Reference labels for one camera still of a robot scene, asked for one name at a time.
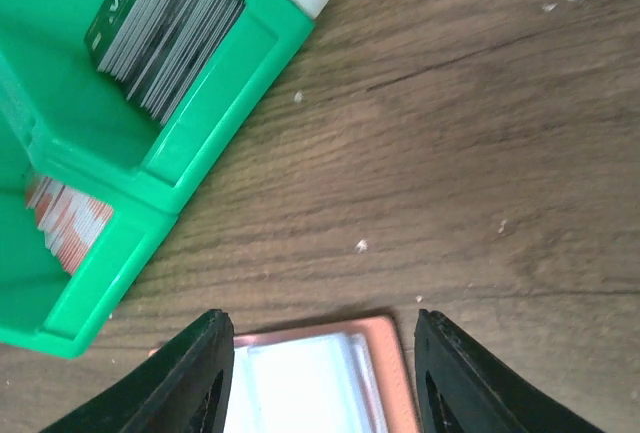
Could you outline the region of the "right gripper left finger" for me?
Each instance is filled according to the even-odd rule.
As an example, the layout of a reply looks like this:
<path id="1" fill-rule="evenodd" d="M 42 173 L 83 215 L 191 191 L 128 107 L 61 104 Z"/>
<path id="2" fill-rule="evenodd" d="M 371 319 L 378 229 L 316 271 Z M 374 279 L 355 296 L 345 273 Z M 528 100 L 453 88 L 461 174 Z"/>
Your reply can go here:
<path id="1" fill-rule="evenodd" d="M 209 310 L 127 376 L 46 432 L 221 432 L 234 362 L 233 325 Z"/>

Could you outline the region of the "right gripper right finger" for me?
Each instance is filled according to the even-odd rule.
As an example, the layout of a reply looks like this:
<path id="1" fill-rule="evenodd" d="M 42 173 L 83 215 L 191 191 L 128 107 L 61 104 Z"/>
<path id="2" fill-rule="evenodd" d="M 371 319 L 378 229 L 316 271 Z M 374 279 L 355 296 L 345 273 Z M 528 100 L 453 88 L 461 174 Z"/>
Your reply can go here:
<path id="1" fill-rule="evenodd" d="M 423 432 L 598 432 L 439 311 L 421 309 L 415 370 Z"/>

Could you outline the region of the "pink leather card holder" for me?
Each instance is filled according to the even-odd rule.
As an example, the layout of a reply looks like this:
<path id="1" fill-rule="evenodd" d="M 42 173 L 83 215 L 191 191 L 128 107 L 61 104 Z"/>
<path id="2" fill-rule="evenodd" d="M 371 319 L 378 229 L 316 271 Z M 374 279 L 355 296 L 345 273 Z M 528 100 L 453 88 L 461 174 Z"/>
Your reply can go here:
<path id="1" fill-rule="evenodd" d="M 417 432 L 385 315 L 238 335 L 227 432 Z"/>

